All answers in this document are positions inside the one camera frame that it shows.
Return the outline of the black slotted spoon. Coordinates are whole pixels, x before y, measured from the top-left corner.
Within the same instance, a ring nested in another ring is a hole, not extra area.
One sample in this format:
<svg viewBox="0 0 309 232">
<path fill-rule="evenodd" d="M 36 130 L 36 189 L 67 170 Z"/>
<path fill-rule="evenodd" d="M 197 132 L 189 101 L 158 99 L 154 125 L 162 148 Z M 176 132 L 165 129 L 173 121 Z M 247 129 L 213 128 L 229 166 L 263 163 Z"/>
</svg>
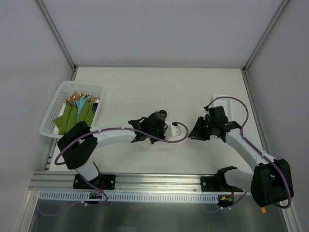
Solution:
<svg viewBox="0 0 309 232">
<path fill-rule="evenodd" d="M 162 110 L 159 110 L 158 112 L 160 113 L 160 115 L 161 115 L 163 118 L 167 118 L 167 115 L 168 115 L 168 114 L 167 114 L 167 112 L 166 112 L 165 110 L 162 109 Z"/>
</svg>

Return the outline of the white paper napkin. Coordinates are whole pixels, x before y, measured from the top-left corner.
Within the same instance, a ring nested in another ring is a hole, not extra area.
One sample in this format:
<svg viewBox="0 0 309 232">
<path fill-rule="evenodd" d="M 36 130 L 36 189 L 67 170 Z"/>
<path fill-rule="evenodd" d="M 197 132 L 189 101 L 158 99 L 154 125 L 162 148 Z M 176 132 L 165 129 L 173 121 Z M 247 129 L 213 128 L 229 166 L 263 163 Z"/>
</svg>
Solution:
<svg viewBox="0 0 309 232">
<path fill-rule="evenodd" d="M 140 142 L 140 145 L 145 150 L 152 150 L 154 148 L 154 145 L 151 143 L 150 140 L 145 140 L 143 142 Z"/>
</svg>

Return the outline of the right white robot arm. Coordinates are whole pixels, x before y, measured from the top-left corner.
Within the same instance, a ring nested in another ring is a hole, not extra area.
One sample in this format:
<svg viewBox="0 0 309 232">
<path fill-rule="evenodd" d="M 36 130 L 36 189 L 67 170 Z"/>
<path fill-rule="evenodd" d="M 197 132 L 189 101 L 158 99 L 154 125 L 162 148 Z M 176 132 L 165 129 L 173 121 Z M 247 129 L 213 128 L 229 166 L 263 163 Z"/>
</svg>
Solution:
<svg viewBox="0 0 309 232">
<path fill-rule="evenodd" d="M 289 163 L 255 146 L 245 137 L 241 125 L 228 120 L 222 106 L 205 108 L 205 111 L 207 114 L 197 119 L 188 137 L 200 141 L 208 141 L 212 136 L 221 139 L 237 151 L 253 171 L 243 172 L 234 166 L 221 168 L 206 185 L 220 191 L 232 188 L 246 191 L 260 207 L 282 201 L 290 205 L 294 190 Z"/>
</svg>

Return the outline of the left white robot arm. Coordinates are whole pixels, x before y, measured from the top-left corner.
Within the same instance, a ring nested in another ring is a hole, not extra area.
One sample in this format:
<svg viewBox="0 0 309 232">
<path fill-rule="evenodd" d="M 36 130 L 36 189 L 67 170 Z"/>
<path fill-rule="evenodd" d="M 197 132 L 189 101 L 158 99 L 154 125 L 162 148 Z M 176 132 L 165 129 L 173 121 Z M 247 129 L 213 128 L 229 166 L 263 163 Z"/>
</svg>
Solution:
<svg viewBox="0 0 309 232">
<path fill-rule="evenodd" d="M 83 177 L 78 179 L 79 189 L 103 189 L 107 178 L 103 177 L 98 167 L 90 160 L 95 148 L 116 143 L 135 143 L 150 139 L 153 144 L 157 138 L 165 140 L 166 111 L 154 112 L 148 117 L 130 120 L 117 130 L 116 128 L 101 131 L 82 121 L 73 126 L 57 142 L 64 164 L 69 170 L 75 170 Z"/>
</svg>

